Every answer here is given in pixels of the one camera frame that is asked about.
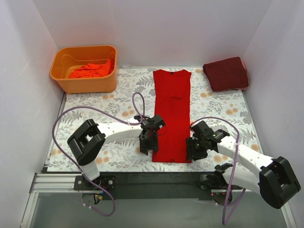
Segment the red t shirt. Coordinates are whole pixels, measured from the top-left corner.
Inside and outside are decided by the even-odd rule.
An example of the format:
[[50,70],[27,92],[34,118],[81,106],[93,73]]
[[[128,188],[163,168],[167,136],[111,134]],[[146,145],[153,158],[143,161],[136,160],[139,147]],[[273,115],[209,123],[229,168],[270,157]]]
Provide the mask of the red t shirt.
[[153,72],[154,114],[165,122],[164,129],[158,131],[159,150],[152,155],[153,162],[191,163],[186,145],[190,137],[190,78],[187,70]]

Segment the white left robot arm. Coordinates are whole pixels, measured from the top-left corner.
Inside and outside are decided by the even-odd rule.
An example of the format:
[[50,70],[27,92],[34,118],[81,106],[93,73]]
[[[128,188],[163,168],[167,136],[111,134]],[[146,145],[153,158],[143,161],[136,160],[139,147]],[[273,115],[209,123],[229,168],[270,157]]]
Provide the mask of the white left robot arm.
[[95,123],[86,120],[67,140],[67,144],[86,176],[85,185],[96,190],[101,178],[95,162],[102,146],[125,138],[139,138],[140,152],[156,153],[159,150],[157,132],[165,126],[160,115],[152,118],[134,116],[131,119],[114,123]]

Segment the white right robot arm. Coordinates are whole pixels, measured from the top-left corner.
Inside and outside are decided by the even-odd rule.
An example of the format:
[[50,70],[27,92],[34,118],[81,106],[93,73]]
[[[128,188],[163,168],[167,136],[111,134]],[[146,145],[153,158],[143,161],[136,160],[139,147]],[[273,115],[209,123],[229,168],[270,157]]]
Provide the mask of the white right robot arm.
[[191,130],[193,136],[186,140],[188,159],[204,159],[208,150],[214,150],[246,168],[246,171],[235,170],[234,175],[231,175],[232,164],[217,165],[212,174],[206,174],[201,179],[203,185],[225,189],[232,183],[259,194],[275,209],[280,209],[301,190],[286,158],[280,156],[275,159],[260,154],[238,144],[235,138],[223,130],[213,131],[207,127],[192,127]]

